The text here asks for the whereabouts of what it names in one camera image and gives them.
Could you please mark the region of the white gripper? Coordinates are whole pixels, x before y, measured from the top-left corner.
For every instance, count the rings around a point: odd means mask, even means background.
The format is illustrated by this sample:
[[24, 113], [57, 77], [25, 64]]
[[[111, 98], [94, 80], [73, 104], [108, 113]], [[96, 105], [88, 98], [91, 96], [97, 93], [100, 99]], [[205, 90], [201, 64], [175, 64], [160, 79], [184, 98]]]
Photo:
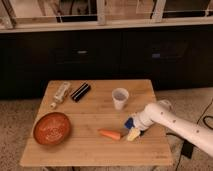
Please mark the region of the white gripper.
[[154, 124], [144, 111], [133, 113], [132, 118], [134, 127], [129, 130], [127, 141], [135, 140], [140, 135], [140, 130], [145, 131]]

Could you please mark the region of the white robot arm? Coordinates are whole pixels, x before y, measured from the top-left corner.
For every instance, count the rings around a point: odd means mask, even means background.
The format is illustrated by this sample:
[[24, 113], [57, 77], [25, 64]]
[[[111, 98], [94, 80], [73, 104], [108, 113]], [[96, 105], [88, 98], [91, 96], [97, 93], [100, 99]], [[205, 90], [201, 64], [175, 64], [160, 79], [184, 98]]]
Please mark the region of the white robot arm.
[[171, 107], [168, 100], [160, 100], [147, 104], [142, 111], [133, 113], [125, 122], [125, 127], [129, 130], [127, 140], [135, 140], [154, 123], [158, 123], [213, 157], [213, 130], [181, 119], [172, 112]]

